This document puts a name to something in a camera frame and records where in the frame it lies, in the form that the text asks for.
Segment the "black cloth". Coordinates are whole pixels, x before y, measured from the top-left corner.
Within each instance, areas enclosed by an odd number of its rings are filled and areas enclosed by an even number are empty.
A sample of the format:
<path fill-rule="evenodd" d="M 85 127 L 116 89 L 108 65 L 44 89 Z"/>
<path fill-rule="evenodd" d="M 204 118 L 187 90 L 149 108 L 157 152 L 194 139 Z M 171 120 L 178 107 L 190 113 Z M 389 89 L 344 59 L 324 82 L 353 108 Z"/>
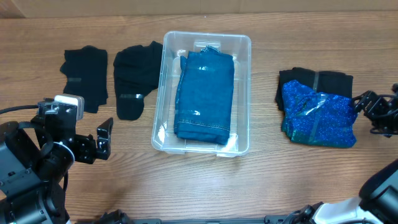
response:
<path fill-rule="evenodd" d="M 341 72 L 313 71 L 306 68 L 294 67 L 279 72 L 279 82 L 275 96 L 278 110 L 284 110 L 282 87 L 285 83 L 297 80 L 300 84 L 316 90 L 316 92 L 352 97 L 353 76 Z"/>

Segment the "blue sparkly garment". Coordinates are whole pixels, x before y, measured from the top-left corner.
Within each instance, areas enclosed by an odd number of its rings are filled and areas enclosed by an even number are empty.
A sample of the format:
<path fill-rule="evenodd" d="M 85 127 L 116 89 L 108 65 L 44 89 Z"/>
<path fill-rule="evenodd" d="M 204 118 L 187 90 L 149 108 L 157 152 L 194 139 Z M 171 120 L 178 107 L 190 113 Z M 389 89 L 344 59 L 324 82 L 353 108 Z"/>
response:
<path fill-rule="evenodd" d="M 353 125 L 358 114 L 351 99 L 316 92 L 292 80 L 282 87 L 284 118 L 281 130 L 294 143 L 325 147 L 353 147 Z"/>

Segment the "blue jeans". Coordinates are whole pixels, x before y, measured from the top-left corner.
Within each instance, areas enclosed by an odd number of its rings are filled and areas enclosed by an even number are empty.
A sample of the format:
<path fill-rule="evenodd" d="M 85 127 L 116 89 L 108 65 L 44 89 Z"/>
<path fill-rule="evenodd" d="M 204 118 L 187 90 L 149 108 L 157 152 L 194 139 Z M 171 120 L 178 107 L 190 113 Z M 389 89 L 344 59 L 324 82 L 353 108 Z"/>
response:
<path fill-rule="evenodd" d="M 225 145 L 231 128 L 233 57 L 207 45 L 180 57 L 174 133 L 178 138 Z"/>

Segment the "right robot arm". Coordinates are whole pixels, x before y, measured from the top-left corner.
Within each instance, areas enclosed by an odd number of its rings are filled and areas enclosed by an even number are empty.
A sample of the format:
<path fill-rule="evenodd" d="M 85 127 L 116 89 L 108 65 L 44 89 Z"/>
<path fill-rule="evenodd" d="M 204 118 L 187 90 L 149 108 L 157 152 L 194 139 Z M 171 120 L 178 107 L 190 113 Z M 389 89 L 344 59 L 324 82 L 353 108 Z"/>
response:
<path fill-rule="evenodd" d="M 349 148 L 356 138 L 353 125 L 359 113 L 372 122 L 373 134 L 397 134 L 397 86 L 391 95 L 367 91 L 354 98 L 317 92 L 289 81 L 282 86 L 285 117 L 281 129 L 295 143 Z M 284 223 L 397 223 L 397 162 L 374 174 L 357 197 L 339 203 L 307 205 Z"/>

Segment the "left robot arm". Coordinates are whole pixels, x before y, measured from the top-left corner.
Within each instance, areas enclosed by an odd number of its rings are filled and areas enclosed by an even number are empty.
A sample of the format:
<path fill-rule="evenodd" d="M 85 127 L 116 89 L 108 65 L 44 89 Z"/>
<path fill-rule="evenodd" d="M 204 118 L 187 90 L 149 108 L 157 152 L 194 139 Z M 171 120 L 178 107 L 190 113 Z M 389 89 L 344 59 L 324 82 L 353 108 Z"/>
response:
<path fill-rule="evenodd" d="M 97 138 L 76 133 L 81 106 L 46 99 L 30 121 L 1 125 L 1 223 L 69 223 L 65 208 L 68 171 L 111 153 L 113 119 Z"/>

